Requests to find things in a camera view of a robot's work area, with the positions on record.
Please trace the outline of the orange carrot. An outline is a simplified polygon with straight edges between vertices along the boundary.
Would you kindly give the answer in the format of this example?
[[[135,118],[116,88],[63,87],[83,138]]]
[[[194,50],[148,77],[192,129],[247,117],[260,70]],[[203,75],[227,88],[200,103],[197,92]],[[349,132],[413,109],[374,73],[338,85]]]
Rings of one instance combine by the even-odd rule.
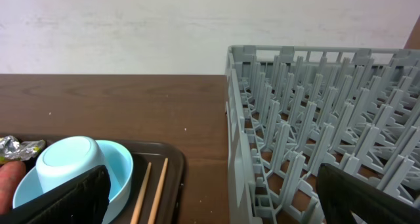
[[[1,166],[1,215],[8,213],[17,186],[26,174],[26,165],[22,161],[8,162]]]

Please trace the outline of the brown serving tray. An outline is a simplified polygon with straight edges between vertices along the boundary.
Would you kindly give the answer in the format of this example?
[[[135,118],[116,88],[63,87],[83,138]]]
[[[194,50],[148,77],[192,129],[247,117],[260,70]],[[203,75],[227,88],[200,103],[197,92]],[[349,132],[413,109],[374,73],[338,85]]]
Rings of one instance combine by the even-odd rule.
[[[44,141],[46,142],[47,146],[42,150],[42,152],[49,145],[59,140]],[[142,143],[135,141],[113,142],[123,145],[131,153],[131,156],[133,157],[133,174],[129,199],[119,215],[110,223],[131,222],[133,210],[135,208],[140,187],[144,179],[146,168],[148,163],[151,162],[152,167],[150,177],[142,204],[140,218],[138,220],[138,223],[148,223],[148,218],[152,209],[159,177],[161,175],[163,163],[166,158],[169,159],[167,173],[165,176],[163,192],[161,194],[155,223],[174,223],[177,220],[176,214],[180,198],[180,185],[184,176],[185,169],[185,159],[183,154],[174,147],[162,143]],[[26,175],[32,168],[35,167],[36,160],[38,159],[39,155],[36,158],[22,161],[26,165]]]

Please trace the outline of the right wooden chopstick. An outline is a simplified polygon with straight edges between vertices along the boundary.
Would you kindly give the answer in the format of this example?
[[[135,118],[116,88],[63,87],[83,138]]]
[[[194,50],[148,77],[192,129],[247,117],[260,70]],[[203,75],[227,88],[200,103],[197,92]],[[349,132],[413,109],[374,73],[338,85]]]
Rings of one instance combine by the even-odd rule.
[[[166,158],[164,160],[164,163],[163,163],[163,167],[162,167],[162,170],[161,170],[161,175],[159,177],[159,182],[158,182],[158,185],[157,185],[156,193],[155,193],[155,196],[154,196],[154,201],[153,201],[153,204],[152,204],[152,209],[150,211],[150,215],[149,215],[149,218],[148,218],[148,224],[154,224],[155,220],[156,220],[156,216],[157,216],[157,212],[158,212],[158,208],[159,208],[159,202],[160,202],[160,199],[161,199],[161,194],[163,192],[165,176],[166,176],[166,173],[167,173],[168,161],[169,161],[169,159]]]

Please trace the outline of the left wooden chopstick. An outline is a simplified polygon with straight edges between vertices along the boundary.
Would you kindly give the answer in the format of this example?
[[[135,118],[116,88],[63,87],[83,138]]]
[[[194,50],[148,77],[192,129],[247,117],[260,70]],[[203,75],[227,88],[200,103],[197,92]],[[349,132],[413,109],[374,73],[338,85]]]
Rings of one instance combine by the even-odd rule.
[[[135,204],[135,208],[133,210],[133,215],[132,215],[130,224],[137,224],[138,220],[140,218],[142,204],[143,204],[143,201],[144,201],[144,197],[145,197],[145,193],[146,193],[146,189],[147,189],[147,185],[148,185],[148,180],[149,180],[149,177],[150,177],[151,167],[152,167],[152,163],[149,162],[148,166],[146,168],[144,179],[142,181],[142,185],[140,187],[138,198],[136,200],[136,204]]]

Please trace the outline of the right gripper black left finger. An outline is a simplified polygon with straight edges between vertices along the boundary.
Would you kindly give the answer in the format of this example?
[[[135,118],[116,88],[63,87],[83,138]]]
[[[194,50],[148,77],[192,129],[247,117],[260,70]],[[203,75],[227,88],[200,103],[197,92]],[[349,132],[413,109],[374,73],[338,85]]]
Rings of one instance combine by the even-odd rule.
[[[110,176],[98,165],[1,216],[4,224],[102,223]]]

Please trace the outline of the light blue bowl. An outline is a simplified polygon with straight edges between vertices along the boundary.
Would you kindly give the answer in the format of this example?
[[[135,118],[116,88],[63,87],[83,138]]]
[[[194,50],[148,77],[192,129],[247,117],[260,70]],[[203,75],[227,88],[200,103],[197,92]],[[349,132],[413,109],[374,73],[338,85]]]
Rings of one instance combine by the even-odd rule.
[[[133,174],[133,157],[131,156],[131,153],[119,143],[107,140],[95,141],[98,143],[121,185],[119,192],[113,196],[109,193],[108,196],[108,209],[102,222],[110,223],[119,215],[129,199]],[[45,194],[45,192],[43,192],[41,188],[41,183],[37,176],[36,168],[34,167],[18,185],[13,196],[12,206],[13,208],[17,208],[42,194]]]

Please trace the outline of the wooden chopstick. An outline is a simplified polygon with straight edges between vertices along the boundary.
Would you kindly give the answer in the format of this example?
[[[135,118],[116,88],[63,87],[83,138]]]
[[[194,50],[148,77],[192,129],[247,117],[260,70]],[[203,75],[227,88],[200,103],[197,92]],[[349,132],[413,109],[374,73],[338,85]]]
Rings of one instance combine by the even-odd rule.
[[[162,170],[161,170],[161,175],[159,177],[159,182],[158,182],[158,185],[157,185],[156,193],[155,193],[155,196],[154,196],[154,201],[153,201],[153,204],[152,204],[152,209],[150,211],[150,215],[149,215],[149,218],[148,218],[148,224],[154,224],[155,220],[156,220],[156,216],[157,216],[157,212],[158,212],[158,208],[159,208],[159,202],[160,202],[160,199],[161,199],[161,194],[163,192],[165,176],[166,176],[166,173],[167,173],[168,161],[169,161],[169,159],[166,158],[164,160],[164,163],[163,163],[163,167],[162,167]]]
[[[135,208],[133,210],[133,215],[132,215],[130,224],[137,224],[138,220],[140,218],[142,204],[143,204],[143,201],[144,201],[144,197],[145,197],[145,193],[146,193],[146,189],[147,189],[147,185],[148,185],[148,180],[149,180],[149,177],[150,177],[151,167],[152,167],[152,163],[149,162],[148,166],[146,168],[144,179],[142,181],[142,185],[140,187],[138,198],[136,200],[136,204],[135,204]]]

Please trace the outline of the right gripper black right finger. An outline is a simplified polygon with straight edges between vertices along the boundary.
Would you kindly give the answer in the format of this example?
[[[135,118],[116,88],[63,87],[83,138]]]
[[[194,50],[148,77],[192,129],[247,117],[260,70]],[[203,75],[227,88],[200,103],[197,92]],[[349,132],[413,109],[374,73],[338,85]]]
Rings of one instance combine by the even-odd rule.
[[[366,223],[418,223],[419,210],[383,191],[322,163],[316,191],[327,224],[355,223],[354,214]]]

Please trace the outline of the grey dishwasher rack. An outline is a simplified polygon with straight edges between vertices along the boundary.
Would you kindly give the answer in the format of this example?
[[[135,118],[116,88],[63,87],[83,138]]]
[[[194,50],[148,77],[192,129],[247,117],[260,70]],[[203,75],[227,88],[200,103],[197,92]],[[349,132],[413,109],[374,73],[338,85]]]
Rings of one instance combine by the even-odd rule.
[[[419,51],[233,45],[226,76],[232,223],[321,223],[323,163],[419,206]]]

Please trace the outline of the crumpled foil snack wrapper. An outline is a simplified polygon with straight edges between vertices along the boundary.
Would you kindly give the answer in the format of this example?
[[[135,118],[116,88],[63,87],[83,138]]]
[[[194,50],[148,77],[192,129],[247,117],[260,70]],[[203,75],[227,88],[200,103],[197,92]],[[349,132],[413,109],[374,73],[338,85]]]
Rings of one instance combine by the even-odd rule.
[[[16,137],[1,137],[1,164],[36,158],[47,146],[44,140],[20,142]]]

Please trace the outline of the light blue cup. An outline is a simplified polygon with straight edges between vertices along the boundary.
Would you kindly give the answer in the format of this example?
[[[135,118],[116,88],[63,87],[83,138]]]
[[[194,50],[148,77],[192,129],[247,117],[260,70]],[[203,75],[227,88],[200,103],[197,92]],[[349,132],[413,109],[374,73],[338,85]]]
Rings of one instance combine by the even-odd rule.
[[[90,137],[74,136],[53,143],[39,155],[35,168],[43,192],[49,192],[99,165],[106,166],[113,196],[121,189],[120,182],[98,143]]]

